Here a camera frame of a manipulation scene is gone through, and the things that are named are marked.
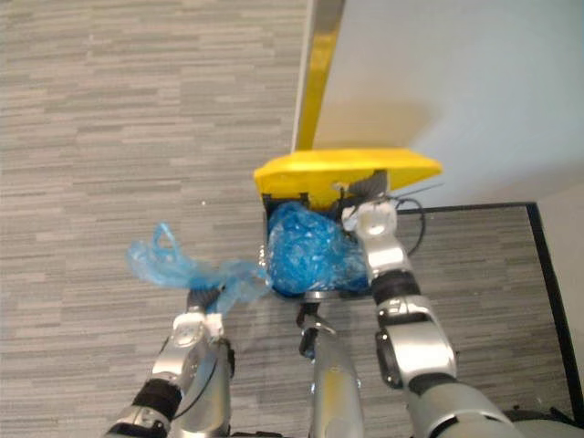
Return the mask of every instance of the trash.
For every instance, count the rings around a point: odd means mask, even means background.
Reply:
[[[162,235],[171,247],[160,245]],[[219,298],[206,309],[207,313],[226,315],[235,302],[250,302],[271,290],[265,269],[243,260],[227,261],[219,268],[185,255],[165,223],[156,225],[151,243],[133,242],[126,259],[132,273],[139,279],[162,287],[178,287],[206,291],[222,288]]]
[[[300,203],[284,203],[272,213],[268,232],[268,274],[282,295],[367,288],[359,245],[331,219]]]

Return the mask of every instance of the black cable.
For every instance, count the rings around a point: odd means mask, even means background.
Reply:
[[[391,199],[394,199],[397,201],[397,203],[395,204],[396,211],[399,210],[400,206],[404,205],[405,203],[414,203],[418,207],[418,210],[420,211],[420,222],[421,222],[420,234],[418,235],[418,240],[416,241],[416,244],[413,246],[412,249],[410,249],[408,251],[408,256],[411,256],[413,253],[415,253],[418,250],[418,248],[422,244],[423,237],[426,234],[426,212],[423,210],[422,204],[417,199],[401,198],[399,196],[392,197]]]
[[[203,388],[201,389],[201,392],[199,392],[197,394],[197,396],[194,398],[193,402],[191,404],[189,404],[184,411],[174,415],[174,418],[172,419],[173,421],[176,420],[177,418],[179,418],[180,416],[184,415],[187,411],[189,411],[194,406],[195,403],[197,403],[199,401],[199,399],[203,395],[204,391],[207,389],[207,386],[209,386],[209,382],[213,378],[213,375],[215,374],[216,368],[217,368],[217,359],[215,359],[215,362],[213,364],[213,369],[211,370],[211,374],[209,375],[209,379],[207,379],[207,381],[204,383]]]

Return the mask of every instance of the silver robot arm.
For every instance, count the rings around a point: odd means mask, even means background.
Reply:
[[[377,304],[381,377],[403,390],[416,438],[523,436],[482,392],[456,379],[453,348],[395,237],[397,212],[378,197],[342,213],[363,250]]]
[[[185,313],[174,319],[172,333],[162,346],[150,377],[104,437],[165,438],[181,401],[192,386],[197,386],[193,385],[195,378],[197,381],[212,378],[214,368],[200,365],[217,351],[223,351],[218,342],[223,336],[221,316],[205,315],[202,307],[187,307]]]
[[[363,438],[360,382],[337,331],[318,315],[318,303],[300,307],[300,354],[314,363],[311,438]]]

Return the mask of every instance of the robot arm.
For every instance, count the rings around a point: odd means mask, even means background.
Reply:
[[[222,334],[221,315],[205,315],[200,308],[192,307],[176,317],[151,376],[104,436],[165,438],[195,375],[205,372],[198,367],[211,339]]]
[[[456,379],[453,348],[406,251],[395,237],[397,212],[385,197],[345,209],[357,236],[377,305],[381,377],[401,389],[417,438],[518,438],[521,433],[480,391]]]

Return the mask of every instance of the robotic hand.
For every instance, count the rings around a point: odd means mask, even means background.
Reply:
[[[456,379],[453,348],[395,237],[397,212],[390,200],[384,193],[370,196],[345,208],[341,218],[365,256],[380,326],[375,340],[381,377],[403,390],[415,436],[521,437],[483,393]]]
[[[223,365],[231,362],[233,374],[235,357],[224,338],[221,315],[204,312],[218,294],[219,291],[190,292],[187,311],[174,319],[172,333],[149,379],[105,437],[165,438],[171,422],[187,411],[188,417],[198,420],[197,427],[203,428],[197,430],[203,433],[200,436],[206,436],[205,427],[213,433],[228,433],[231,376],[226,375]],[[220,402],[211,405],[207,399],[213,396]],[[177,415],[184,404],[187,406]],[[181,429],[188,430],[188,424]]]

